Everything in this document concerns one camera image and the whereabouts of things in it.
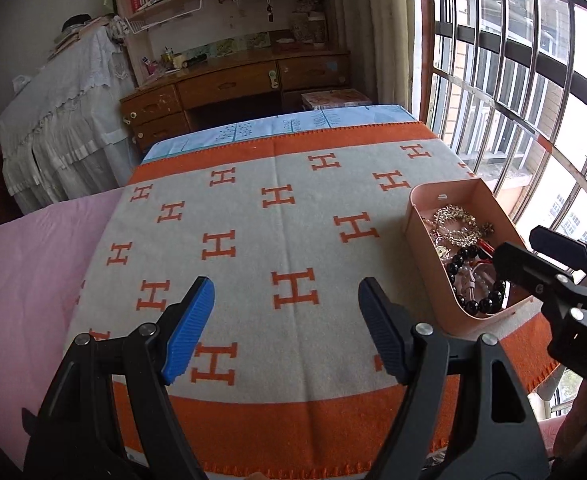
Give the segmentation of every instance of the blue bedsheet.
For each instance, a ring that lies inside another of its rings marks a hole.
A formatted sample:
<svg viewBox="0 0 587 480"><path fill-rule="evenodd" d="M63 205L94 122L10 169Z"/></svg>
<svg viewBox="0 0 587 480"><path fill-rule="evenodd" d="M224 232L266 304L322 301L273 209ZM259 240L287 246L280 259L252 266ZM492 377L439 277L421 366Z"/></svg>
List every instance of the blue bedsheet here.
<svg viewBox="0 0 587 480"><path fill-rule="evenodd" d="M145 164L152 160L204 150L212 146L240 140L308 132L325 128L340 128L341 126L409 123L415 120L400 105L355 106L276 115L242 123L227 124L226 126L162 140L152 146L142 163Z"/></svg>

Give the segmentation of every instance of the pink bedsheet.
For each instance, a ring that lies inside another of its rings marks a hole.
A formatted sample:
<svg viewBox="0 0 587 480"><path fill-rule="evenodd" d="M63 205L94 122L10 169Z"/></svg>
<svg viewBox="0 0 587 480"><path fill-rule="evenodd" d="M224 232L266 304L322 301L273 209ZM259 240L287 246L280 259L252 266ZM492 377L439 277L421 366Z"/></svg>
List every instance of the pink bedsheet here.
<svg viewBox="0 0 587 480"><path fill-rule="evenodd" d="M21 408L37 413L64 354L80 285L121 189L0 226L0 447L22 468Z"/></svg>

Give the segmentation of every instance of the wooden desk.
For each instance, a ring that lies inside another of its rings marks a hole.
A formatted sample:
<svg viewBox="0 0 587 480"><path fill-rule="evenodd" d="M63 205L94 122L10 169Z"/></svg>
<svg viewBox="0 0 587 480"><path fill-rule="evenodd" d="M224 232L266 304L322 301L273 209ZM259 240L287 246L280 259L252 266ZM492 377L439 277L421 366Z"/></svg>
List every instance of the wooden desk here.
<svg viewBox="0 0 587 480"><path fill-rule="evenodd" d="M163 76L122 99L121 109L135 142L146 152L159 140L202 129L198 110L203 107L226 102L220 105L220 114L232 100L272 94L280 112L293 112L302 109L302 93L349 84L347 52L263 48Z"/></svg>

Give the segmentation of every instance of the screw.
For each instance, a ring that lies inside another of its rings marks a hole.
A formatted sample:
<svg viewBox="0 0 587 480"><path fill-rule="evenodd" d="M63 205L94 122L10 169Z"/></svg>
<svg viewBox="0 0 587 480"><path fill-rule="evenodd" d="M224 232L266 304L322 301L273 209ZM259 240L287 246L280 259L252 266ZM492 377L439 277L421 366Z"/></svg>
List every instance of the screw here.
<svg viewBox="0 0 587 480"><path fill-rule="evenodd" d="M432 335L433 327L429 323L418 323L416 325L416 332L420 335Z"/></svg>
<svg viewBox="0 0 587 480"><path fill-rule="evenodd" d="M572 307L569 313L571 314L571 317L573 319L576 319L578 321L582 321L585 318L585 313L582 310L580 310L577 306Z"/></svg>
<svg viewBox="0 0 587 480"><path fill-rule="evenodd" d="M91 336L87 332L83 332L82 334L78 334L75 337L74 342L78 346L85 346L90 341L90 339Z"/></svg>
<svg viewBox="0 0 587 480"><path fill-rule="evenodd" d="M489 345L489 346L496 346L497 345L497 337L494 336L493 334L490 333L484 333L481 337L482 342L485 345Z"/></svg>
<svg viewBox="0 0 587 480"><path fill-rule="evenodd" d="M156 333L156 324L155 323L142 323L141 326L138 327L138 332L140 335L154 335Z"/></svg>

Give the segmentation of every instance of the curtain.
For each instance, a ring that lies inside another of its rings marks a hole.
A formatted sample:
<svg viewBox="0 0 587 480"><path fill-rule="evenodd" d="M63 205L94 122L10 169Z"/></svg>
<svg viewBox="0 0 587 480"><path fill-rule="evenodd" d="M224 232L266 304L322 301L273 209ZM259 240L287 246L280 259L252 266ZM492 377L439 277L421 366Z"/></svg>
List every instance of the curtain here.
<svg viewBox="0 0 587 480"><path fill-rule="evenodd" d="M353 86L374 102L412 111L414 0L334 0L334 8Z"/></svg>

